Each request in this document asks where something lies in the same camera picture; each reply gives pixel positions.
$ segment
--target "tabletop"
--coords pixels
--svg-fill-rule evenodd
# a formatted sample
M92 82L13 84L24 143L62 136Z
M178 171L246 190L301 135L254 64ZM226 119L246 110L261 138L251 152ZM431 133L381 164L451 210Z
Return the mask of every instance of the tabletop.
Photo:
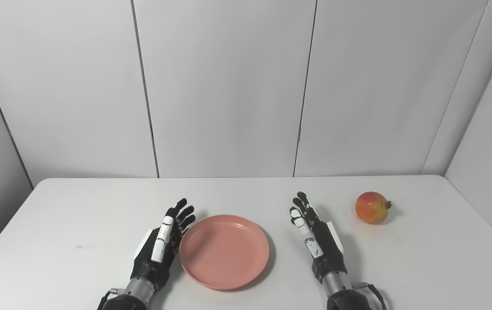
M270 259L258 279L232 292L197 284L176 259L151 310L325 310L309 252L290 223L299 190L336 227L351 281L374 283L388 309L492 309L492 228L447 180L432 175L47 179L0 234L0 309L96 309L109 288L128 283L148 228L186 197L199 219L236 214L257 223ZM356 198L368 191L393 203L382 224L355 214Z

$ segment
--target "black cable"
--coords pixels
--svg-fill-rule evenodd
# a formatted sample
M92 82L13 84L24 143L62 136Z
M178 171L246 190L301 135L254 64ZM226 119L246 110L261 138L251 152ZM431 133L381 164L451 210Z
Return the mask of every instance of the black cable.
M378 298L380 304L382 304L382 310L387 310L386 304L384 303L384 297L382 297L382 294L378 292L374 284L368 284L368 289L372 291L372 293L376 296L376 298Z
M100 304L99 304L99 307L97 308L97 310L103 310L104 304L106 304L106 301L108 300L108 296L110 296L110 294L112 294L112 293L110 291L108 291L106 293L106 295L104 295L104 297L100 299Z

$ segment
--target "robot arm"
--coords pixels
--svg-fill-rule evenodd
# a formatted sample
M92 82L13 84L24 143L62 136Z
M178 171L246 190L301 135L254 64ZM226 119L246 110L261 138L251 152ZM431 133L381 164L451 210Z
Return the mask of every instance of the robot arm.
M332 223L319 219L305 193L298 192L293 203L295 206L290 208L291 221L313 257L313 274L328 296L327 310L371 310L367 298L355 290L364 287L374 292L382 309L386 310L382 295L374 285L350 282L344 264L344 249Z
M196 220L194 207L183 198L169 208L162 225L150 229L135 253L131 279L125 289L113 288L101 299L98 310L147 310L152 296L169 279L169 267L187 227Z

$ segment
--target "pink plate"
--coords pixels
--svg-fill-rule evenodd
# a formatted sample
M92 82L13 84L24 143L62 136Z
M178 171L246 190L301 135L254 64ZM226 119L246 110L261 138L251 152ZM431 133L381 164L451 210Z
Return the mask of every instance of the pink plate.
M181 265L203 286L227 291L254 280L265 268L269 244L251 220L216 215L195 224L179 247Z

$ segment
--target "pomegranate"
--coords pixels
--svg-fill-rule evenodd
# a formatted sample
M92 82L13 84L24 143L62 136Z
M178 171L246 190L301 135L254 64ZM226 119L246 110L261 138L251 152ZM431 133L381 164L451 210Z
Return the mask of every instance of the pomegranate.
M367 223L382 223L388 217L392 203L378 192L364 192L355 202L355 211Z

